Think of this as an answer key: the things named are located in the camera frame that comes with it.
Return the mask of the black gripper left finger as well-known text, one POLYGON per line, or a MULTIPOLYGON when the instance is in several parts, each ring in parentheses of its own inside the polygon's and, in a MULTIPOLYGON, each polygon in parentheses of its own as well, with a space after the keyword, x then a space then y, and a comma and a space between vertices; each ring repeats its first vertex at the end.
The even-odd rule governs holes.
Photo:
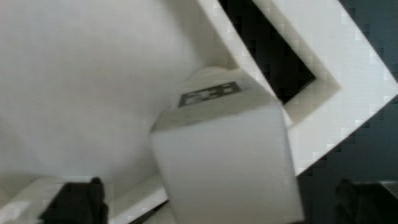
POLYGON ((105 185, 97 177, 87 183, 64 184, 39 220, 42 224, 108 224, 105 185))

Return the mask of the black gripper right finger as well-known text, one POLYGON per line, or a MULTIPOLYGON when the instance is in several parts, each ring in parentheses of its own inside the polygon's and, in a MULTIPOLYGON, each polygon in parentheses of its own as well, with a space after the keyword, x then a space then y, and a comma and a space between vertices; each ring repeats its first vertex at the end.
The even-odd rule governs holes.
POLYGON ((336 224, 398 224, 398 181, 353 182, 336 187, 336 224))

